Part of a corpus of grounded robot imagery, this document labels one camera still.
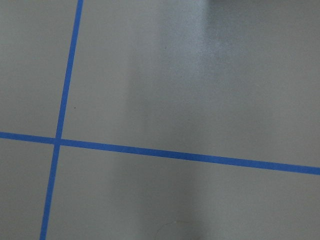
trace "gray surface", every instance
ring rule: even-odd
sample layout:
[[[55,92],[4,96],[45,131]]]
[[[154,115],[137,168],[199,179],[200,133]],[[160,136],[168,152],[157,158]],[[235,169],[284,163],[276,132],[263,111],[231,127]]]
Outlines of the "gray surface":
[[[56,135],[76,3],[0,1],[0,131]]]
[[[0,139],[0,239],[39,238],[53,147]]]
[[[63,137],[320,166],[320,2],[85,2]]]
[[[55,184],[48,240],[320,234],[315,175],[62,147]]]

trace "blue tape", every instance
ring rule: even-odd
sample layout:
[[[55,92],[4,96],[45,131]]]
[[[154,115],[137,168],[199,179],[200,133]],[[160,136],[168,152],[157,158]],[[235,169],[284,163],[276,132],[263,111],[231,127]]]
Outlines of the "blue tape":
[[[76,45],[77,45],[77,39],[78,39],[78,33],[79,33],[82,6],[83,6],[83,0],[78,0],[76,11],[75,11],[75,17],[74,17],[68,62],[67,62],[66,71],[65,71],[59,117],[58,117],[58,122],[56,126],[56,132],[55,132],[52,161],[51,161],[50,174],[49,174],[48,186],[46,190],[43,217],[42,217],[42,223],[41,223],[40,240],[45,240],[47,236],[50,208],[51,208],[51,202],[52,202],[52,195],[55,187],[55,179],[56,179],[56,172],[57,172],[57,166],[58,166],[61,137],[62,137],[62,132],[64,128],[64,121],[65,121],[65,115],[66,115],[72,68],[74,64]]]
[[[3,132],[3,131],[0,131],[0,138],[20,140],[20,141],[33,142],[33,143],[41,143],[41,144],[55,143],[55,139],[52,137],[24,135],[24,134],[17,134],[17,133]]]
[[[178,151],[166,151],[166,150],[103,144],[103,143],[97,143],[97,142],[77,141],[77,140],[68,140],[68,139],[62,139],[61,145],[68,146],[68,147],[95,149],[95,150],[127,153],[127,154],[138,154],[138,155],[147,155],[147,156],[154,156],[154,157],[171,158],[171,159],[190,160],[190,161],[197,161],[197,162],[204,162],[204,163],[224,164],[224,165],[233,165],[233,166],[249,167],[249,168],[256,168],[256,169],[267,169],[267,170],[277,170],[277,171],[293,172],[293,173],[300,173],[300,174],[320,175],[320,167],[313,167],[313,166],[302,166],[302,165],[284,164],[284,163],[267,162],[267,161],[255,161],[255,160],[246,160],[246,159],[240,159],[240,158],[211,156],[211,155],[203,155],[203,154],[178,152]]]

